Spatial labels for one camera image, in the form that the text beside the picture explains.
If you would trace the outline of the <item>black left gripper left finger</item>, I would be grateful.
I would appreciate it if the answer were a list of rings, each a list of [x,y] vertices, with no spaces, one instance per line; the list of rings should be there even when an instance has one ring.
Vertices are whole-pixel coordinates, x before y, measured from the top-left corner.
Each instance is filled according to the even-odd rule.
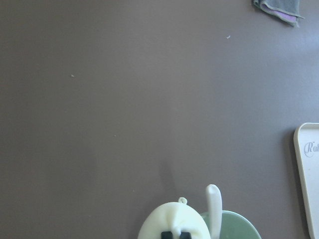
[[[161,232],[161,239],[172,239],[172,232],[166,231],[166,232]]]

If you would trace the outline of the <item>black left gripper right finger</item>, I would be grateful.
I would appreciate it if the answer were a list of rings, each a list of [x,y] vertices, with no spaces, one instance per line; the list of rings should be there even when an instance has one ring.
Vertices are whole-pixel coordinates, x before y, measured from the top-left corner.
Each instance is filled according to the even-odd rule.
[[[190,232],[181,232],[180,239],[191,239],[191,233]]]

